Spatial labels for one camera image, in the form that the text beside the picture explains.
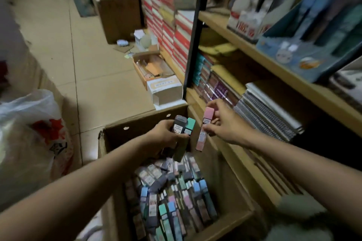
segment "storage room shelf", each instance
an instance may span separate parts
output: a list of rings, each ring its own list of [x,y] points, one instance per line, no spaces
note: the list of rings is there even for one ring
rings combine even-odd
[[[199,118],[203,117],[206,108],[206,103],[199,97],[197,92],[192,88],[187,88],[186,93],[187,103],[193,107]],[[225,146],[219,147],[222,142],[217,137],[211,138],[217,148],[223,148],[223,156],[227,160],[230,167],[233,169],[238,180],[245,185],[245,188],[259,204],[264,208],[273,208],[280,203],[281,195],[273,187],[270,181],[265,177],[263,172],[255,165],[255,162],[247,155],[246,151],[236,145],[228,145],[228,150]]]
[[[362,137],[362,114],[348,105],[328,88],[307,82],[275,62],[270,57],[258,51],[255,45],[250,44],[236,33],[233,33],[226,28],[228,19],[229,17],[224,15],[206,11],[199,12],[199,20],[205,22],[205,24],[215,30],[215,32],[219,33],[260,65],[264,66],[320,109]]]
[[[182,72],[180,67],[176,65],[172,57],[162,47],[160,47],[160,54],[163,59],[165,59],[166,63],[170,66],[170,68],[173,70],[173,72],[176,74],[180,82],[183,84],[185,81],[185,74]]]

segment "red print on bag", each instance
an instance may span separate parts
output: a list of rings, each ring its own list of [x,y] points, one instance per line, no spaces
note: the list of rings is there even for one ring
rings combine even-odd
[[[65,133],[60,132],[60,130],[64,128],[61,119],[49,119],[49,122],[51,125],[43,120],[32,124],[33,129],[45,139],[45,144],[49,145],[51,141],[65,139]]]

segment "shelf post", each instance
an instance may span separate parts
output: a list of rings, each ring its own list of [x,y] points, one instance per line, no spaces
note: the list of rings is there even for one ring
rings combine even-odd
[[[189,56],[187,59],[187,66],[185,72],[185,82],[183,83],[183,99],[186,98],[186,89],[192,84],[192,77],[194,75],[196,57],[200,42],[203,22],[198,19],[199,11],[206,9],[207,0],[196,0],[195,17],[192,25],[191,42],[189,49]]]

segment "right hand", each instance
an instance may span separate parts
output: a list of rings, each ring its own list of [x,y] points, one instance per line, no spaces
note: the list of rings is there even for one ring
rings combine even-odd
[[[221,99],[207,103],[207,107],[215,110],[211,124],[205,124],[202,129],[210,136],[216,135],[227,143],[250,147],[250,137],[256,133],[248,122]]]

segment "hand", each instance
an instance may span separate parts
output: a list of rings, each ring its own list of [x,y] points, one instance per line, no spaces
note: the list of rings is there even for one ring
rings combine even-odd
[[[230,144],[239,144],[250,147],[249,138],[256,133],[241,116],[229,108],[221,99],[207,103],[208,107],[215,109],[211,124],[202,126],[210,136],[217,135]]]
[[[175,148],[176,143],[189,139],[188,134],[175,134],[170,131],[173,126],[173,120],[161,120],[146,135],[149,141],[155,146],[154,155],[161,149],[170,147]]]

